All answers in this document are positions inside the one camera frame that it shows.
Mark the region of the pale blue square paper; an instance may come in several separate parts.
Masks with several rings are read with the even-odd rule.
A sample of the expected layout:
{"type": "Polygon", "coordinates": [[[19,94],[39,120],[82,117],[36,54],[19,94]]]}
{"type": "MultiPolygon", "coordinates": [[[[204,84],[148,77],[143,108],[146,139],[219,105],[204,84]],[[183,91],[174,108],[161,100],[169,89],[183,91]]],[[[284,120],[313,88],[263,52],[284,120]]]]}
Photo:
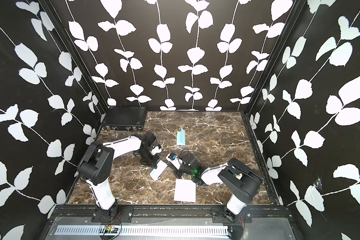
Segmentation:
{"type": "Polygon", "coordinates": [[[150,173],[151,178],[154,181],[157,181],[160,178],[160,175],[163,173],[163,171],[166,169],[168,165],[164,163],[163,161],[159,161],[157,164],[157,168],[153,169],[150,173]]]}

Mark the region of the light blue square paper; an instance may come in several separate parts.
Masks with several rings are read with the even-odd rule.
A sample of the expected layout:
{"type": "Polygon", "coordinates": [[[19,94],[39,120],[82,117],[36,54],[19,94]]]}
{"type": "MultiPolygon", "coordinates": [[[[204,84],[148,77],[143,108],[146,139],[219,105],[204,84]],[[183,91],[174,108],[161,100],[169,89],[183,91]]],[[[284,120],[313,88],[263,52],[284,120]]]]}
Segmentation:
{"type": "Polygon", "coordinates": [[[185,146],[186,145],[186,133],[184,129],[181,129],[177,132],[177,145],[185,146]]]}

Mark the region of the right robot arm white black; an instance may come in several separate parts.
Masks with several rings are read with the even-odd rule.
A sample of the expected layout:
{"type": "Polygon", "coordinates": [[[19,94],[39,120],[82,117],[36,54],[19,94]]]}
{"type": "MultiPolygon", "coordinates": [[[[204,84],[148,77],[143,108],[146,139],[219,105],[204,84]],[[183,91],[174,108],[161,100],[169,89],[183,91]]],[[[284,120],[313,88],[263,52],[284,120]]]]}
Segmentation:
{"type": "Polygon", "coordinates": [[[170,153],[166,159],[173,165],[174,174],[178,179],[187,175],[197,187],[224,184],[232,193],[226,204],[227,217],[238,216],[242,209],[252,202],[263,184],[261,175],[236,158],[231,158],[222,165],[207,168],[203,168],[191,153],[184,156],[170,153]]]}

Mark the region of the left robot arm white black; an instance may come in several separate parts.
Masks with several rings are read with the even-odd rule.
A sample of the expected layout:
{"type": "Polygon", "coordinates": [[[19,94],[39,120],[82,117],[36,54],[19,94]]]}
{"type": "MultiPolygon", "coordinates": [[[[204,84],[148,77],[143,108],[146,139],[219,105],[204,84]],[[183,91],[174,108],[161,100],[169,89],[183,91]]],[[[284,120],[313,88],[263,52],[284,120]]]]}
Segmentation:
{"type": "Polygon", "coordinates": [[[133,134],[109,143],[92,142],[82,157],[77,171],[92,189],[97,206],[108,211],[116,205],[109,183],[114,159],[133,153],[140,158],[143,165],[156,169],[161,152],[162,146],[152,132],[147,132],[143,136],[133,134]]]}

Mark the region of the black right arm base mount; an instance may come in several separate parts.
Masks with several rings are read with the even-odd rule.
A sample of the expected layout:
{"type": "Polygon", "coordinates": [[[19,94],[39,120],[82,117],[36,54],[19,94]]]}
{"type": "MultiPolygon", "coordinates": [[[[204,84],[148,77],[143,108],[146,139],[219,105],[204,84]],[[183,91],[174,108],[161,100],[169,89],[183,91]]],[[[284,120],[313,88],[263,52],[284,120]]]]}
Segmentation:
{"type": "Polygon", "coordinates": [[[213,223],[244,225],[253,222],[252,215],[249,213],[248,210],[248,207],[244,207],[239,214],[235,215],[226,207],[212,207],[210,214],[213,223]]]}

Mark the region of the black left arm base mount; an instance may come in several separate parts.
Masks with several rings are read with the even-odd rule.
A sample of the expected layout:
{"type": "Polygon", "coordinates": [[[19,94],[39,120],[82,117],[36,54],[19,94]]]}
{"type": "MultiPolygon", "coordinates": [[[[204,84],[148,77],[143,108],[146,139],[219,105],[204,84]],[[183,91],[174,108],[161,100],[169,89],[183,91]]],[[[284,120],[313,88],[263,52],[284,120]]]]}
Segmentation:
{"type": "Polygon", "coordinates": [[[128,206],[113,206],[109,210],[103,210],[96,206],[91,222],[108,224],[114,220],[116,223],[120,220],[122,223],[130,223],[133,211],[134,208],[128,206]]]}

